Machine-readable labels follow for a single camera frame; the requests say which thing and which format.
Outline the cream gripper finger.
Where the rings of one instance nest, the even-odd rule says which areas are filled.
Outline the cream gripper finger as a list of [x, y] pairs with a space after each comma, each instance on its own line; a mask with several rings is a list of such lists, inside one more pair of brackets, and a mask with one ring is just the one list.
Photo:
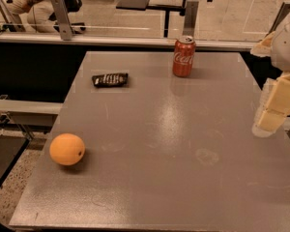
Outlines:
[[255, 113], [256, 133], [275, 133], [290, 115], [290, 72], [268, 78]]
[[272, 40], [275, 32], [268, 34], [262, 41], [257, 43], [250, 51], [250, 53], [257, 57], [269, 57], [271, 55]]

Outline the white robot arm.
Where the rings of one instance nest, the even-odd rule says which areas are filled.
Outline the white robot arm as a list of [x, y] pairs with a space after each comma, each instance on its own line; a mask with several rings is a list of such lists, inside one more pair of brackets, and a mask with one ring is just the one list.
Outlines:
[[270, 57], [272, 65], [282, 71], [278, 78], [266, 80], [253, 120], [252, 133], [268, 137], [290, 115], [290, 13], [250, 53]]

